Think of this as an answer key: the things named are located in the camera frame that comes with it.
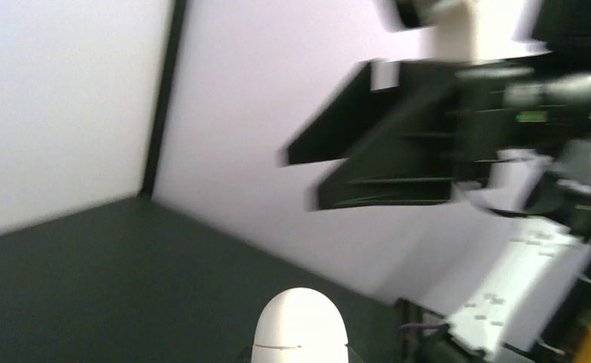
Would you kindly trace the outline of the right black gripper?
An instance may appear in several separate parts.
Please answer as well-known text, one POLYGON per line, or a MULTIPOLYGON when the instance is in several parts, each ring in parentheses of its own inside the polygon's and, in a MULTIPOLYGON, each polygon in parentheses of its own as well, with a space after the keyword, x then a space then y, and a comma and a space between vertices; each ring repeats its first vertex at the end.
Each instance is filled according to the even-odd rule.
POLYGON ((433 206, 452 183, 487 185, 498 152, 539 148, 546 133, 546 56, 485 64, 360 62, 284 151, 286 166, 346 158, 395 106, 431 84, 455 79, 454 132, 406 132, 358 145, 316 188, 316 209, 433 206))

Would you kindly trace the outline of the white oval case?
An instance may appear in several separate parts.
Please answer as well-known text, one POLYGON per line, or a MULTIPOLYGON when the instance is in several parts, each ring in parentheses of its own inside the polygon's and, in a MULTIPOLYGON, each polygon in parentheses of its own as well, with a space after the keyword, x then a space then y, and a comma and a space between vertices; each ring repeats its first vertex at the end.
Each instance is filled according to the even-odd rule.
POLYGON ((252 363, 348 363, 348 335, 336 305, 319 291, 285 290, 262 310, 252 363))

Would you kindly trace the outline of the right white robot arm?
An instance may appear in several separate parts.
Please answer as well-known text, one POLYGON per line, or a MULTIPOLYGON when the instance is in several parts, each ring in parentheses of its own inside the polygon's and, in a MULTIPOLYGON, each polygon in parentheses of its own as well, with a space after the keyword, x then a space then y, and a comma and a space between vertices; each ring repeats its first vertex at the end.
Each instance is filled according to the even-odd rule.
MULTIPOLYGON (((414 349, 414 362, 496 362, 509 324, 571 249, 591 245, 591 1, 543 1, 528 36, 538 55, 494 60, 482 1, 386 1, 394 29, 433 27, 429 60, 375 62, 286 150, 289 165, 338 160, 318 210, 433 206, 458 191, 517 222, 480 287, 414 349)), ((591 281, 591 263, 580 279, 591 281)))

